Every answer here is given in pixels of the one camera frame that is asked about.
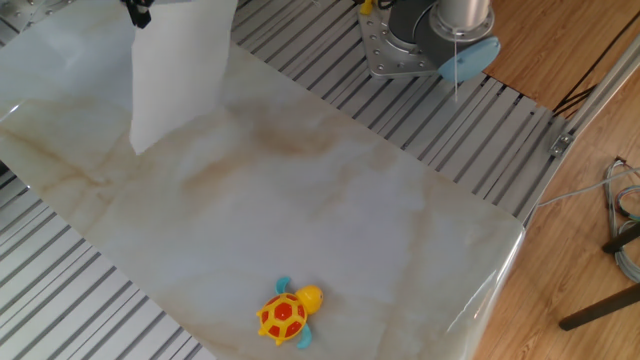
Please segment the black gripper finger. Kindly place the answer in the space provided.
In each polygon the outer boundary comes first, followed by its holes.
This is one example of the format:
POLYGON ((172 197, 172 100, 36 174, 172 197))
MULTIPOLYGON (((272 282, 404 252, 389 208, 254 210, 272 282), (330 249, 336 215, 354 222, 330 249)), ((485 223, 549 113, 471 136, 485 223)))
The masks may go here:
POLYGON ((132 24, 134 26, 138 25, 138 16, 139 16, 139 11, 137 8, 137 4, 135 3, 134 0, 121 0, 121 2, 125 5, 129 16, 131 18, 132 24))
POLYGON ((136 5, 139 12, 137 27, 144 29, 151 21, 150 7, 152 0, 136 0, 136 5))

